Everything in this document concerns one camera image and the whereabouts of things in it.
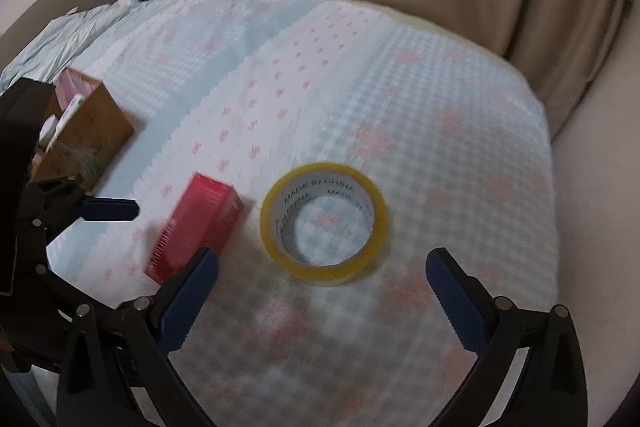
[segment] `cardboard box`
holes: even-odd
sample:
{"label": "cardboard box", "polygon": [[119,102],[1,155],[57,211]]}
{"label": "cardboard box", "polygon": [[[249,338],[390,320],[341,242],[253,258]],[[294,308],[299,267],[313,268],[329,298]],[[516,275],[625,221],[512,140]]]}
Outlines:
{"label": "cardboard box", "polygon": [[56,95],[45,118],[59,117],[77,92],[86,99],[34,168],[31,181],[74,176],[82,188],[91,190],[133,134],[133,126],[100,80],[65,68],[55,85]]}
{"label": "cardboard box", "polygon": [[162,284],[180,273],[198,248],[220,255],[243,208],[233,187],[196,172],[162,230],[145,273]]}

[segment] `yellow tape roll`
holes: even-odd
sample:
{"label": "yellow tape roll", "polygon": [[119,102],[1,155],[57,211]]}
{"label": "yellow tape roll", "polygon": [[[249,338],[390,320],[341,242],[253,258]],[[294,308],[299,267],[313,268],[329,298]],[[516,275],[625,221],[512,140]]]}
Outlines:
{"label": "yellow tape roll", "polygon": [[[339,196],[353,203],[369,224],[370,235],[353,256],[338,264],[313,266],[290,256],[283,245],[284,227],[294,211],[320,196]],[[388,214],[376,186],[361,172],[335,163],[313,163],[294,169],[268,192],[260,211],[260,235],[274,263],[305,282],[342,284],[362,274],[386,241]]]}

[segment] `red box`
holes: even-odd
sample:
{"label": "red box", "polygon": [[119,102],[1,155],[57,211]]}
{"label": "red box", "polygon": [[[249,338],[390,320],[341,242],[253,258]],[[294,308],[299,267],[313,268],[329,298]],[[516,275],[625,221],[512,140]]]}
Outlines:
{"label": "red box", "polygon": [[199,247],[220,255],[243,209],[233,187],[196,172],[162,230],[145,273],[162,284],[179,273]]}

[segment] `bed sheet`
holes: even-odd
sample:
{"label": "bed sheet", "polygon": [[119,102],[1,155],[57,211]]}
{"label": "bed sheet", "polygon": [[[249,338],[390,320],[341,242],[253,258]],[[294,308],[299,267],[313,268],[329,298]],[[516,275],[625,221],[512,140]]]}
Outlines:
{"label": "bed sheet", "polygon": [[[110,305],[153,293],[143,269],[192,172],[233,184],[247,205],[170,356],[218,425],[428,424],[474,361],[426,283],[432,248],[523,308],[556,299],[544,111],[471,43],[340,0],[157,0],[72,65],[135,122],[100,195],[142,210],[132,223],[75,223],[49,246],[56,272]],[[290,279],[258,234],[276,179],[325,160],[371,178],[391,217],[382,265],[332,288]],[[351,222],[319,207],[306,226],[347,240]]]}

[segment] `blue gripper pad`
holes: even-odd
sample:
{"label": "blue gripper pad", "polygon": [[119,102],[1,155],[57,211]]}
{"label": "blue gripper pad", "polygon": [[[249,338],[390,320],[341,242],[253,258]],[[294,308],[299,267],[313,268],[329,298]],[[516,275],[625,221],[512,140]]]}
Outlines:
{"label": "blue gripper pad", "polygon": [[[446,256],[449,256],[452,264],[448,262]],[[487,344],[485,321],[463,287],[462,278],[468,276],[444,248],[430,251],[425,269],[427,280],[462,346],[479,355]]]}
{"label": "blue gripper pad", "polygon": [[160,317],[158,347],[163,353],[180,349],[218,279],[219,269],[218,256],[213,250],[207,250],[182,283]]}
{"label": "blue gripper pad", "polygon": [[140,207],[134,200],[86,198],[80,207],[80,216],[85,221],[133,221],[139,213]]}

